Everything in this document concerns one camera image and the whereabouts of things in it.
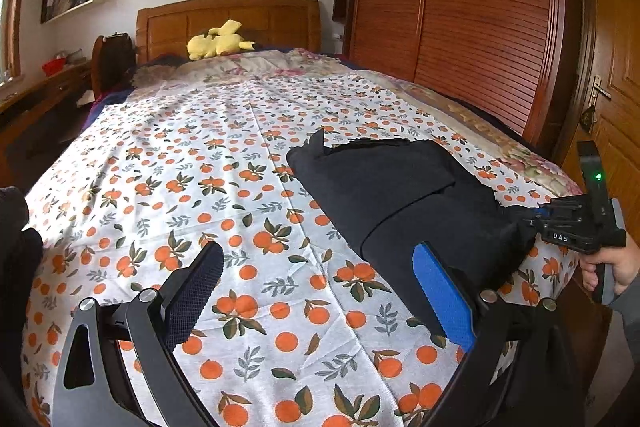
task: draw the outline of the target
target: bed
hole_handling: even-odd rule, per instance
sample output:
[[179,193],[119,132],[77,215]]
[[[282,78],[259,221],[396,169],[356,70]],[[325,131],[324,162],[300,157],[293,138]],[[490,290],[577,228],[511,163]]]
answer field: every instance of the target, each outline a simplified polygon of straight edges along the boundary
[[[265,46],[180,67],[144,63],[227,18]],[[463,356],[431,335],[292,175],[285,156],[324,128],[433,139],[503,204],[535,206],[578,188],[555,165],[424,87],[318,55],[315,0],[191,0],[140,10],[135,90],[33,187],[43,261],[26,315],[28,406],[50,422],[70,312],[85,296],[127,301],[188,265],[208,241],[225,272],[175,357],[220,425],[418,425]],[[539,239],[500,289],[557,298],[576,255]],[[164,425],[132,347],[121,343],[148,420]],[[500,373],[513,356],[506,346]]]

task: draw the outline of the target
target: floral blanket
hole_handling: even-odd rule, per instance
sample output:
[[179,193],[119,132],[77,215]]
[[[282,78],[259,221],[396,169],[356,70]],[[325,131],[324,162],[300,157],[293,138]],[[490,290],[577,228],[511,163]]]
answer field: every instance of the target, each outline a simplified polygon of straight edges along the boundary
[[[46,248],[24,331],[33,414],[49,425],[82,298],[127,301],[217,241],[222,279],[174,354],[220,425],[418,425],[464,353],[431,335],[348,247],[286,165],[287,150],[321,127],[329,145],[433,139],[503,204],[554,194],[478,148],[463,126],[398,96],[387,77],[330,58],[266,52],[164,73],[105,108],[27,197]],[[559,294],[575,261],[538,240],[500,291],[535,305]],[[146,417],[164,425],[132,346],[121,348]]]

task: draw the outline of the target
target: wooden desk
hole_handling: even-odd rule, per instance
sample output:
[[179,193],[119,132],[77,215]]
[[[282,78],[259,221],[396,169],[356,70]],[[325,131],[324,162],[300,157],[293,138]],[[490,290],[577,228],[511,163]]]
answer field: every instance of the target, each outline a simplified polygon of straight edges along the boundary
[[44,79],[17,81],[0,89],[0,186],[15,185],[6,150],[29,127],[70,96],[91,87],[90,63],[75,64]]

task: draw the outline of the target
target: person's arm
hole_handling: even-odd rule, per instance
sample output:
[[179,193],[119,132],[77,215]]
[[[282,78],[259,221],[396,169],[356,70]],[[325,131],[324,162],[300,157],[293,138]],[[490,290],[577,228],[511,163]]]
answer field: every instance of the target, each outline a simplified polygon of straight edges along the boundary
[[634,362],[640,362],[640,248],[626,234],[626,247],[604,247],[591,255],[580,255],[582,284],[589,291],[598,285],[596,265],[607,263],[613,267],[616,299],[610,307],[622,314],[626,341]]

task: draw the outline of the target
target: headboard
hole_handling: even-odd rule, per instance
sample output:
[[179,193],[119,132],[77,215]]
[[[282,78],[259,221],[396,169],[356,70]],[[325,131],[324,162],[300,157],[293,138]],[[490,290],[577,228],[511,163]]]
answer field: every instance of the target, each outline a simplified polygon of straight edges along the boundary
[[242,23],[239,33],[248,41],[320,51],[317,0],[188,0],[138,12],[138,63],[165,53],[186,57],[191,37],[228,19]]

